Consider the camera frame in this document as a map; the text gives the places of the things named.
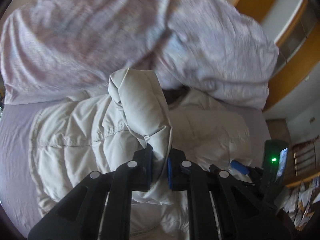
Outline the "lavender bed sheet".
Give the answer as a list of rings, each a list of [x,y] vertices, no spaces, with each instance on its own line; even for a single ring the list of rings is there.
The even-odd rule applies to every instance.
[[[30,127],[40,110],[57,103],[7,105],[1,118],[1,205],[24,237],[41,219],[28,164]],[[252,166],[261,166],[264,143],[270,139],[262,111],[227,103],[224,106],[243,117],[249,129],[251,151],[254,154]]]

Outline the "wooden chair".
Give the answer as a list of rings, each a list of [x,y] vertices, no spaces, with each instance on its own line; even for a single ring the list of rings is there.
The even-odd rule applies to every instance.
[[[317,168],[316,142],[318,141],[319,135],[292,146],[293,170],[296,177]]]

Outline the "cream puffer jacket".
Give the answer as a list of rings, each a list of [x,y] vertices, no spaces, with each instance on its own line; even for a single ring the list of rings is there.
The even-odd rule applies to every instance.
[[[153,179],[148,192],[132,195],[131,239],[189,237],[187,195],[168,186],[171,148],[205,170],[253,159],[240,115],[198,90],[182,89],[177,99],[167,100],[151,70],[118,70],[109,78],[107,94],[62,102],[35,116],[29,168],[40,214],[90,172],[112,172],[146,145],[153,148]]]

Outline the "pink floral duvet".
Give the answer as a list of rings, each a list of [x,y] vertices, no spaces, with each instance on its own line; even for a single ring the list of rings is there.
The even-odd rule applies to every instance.
[[[278,53],[227,0],[33,0],[3,24],[1,75],[8,105],[96,93],[135,68],[262,109]]]

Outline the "orange wooden wardrobe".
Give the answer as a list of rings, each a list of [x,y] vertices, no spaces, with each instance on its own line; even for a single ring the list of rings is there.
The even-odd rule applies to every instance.
[[[285,99],[319,62],[319,0],[234,0],[279,48],[268,83],[268,111]]]

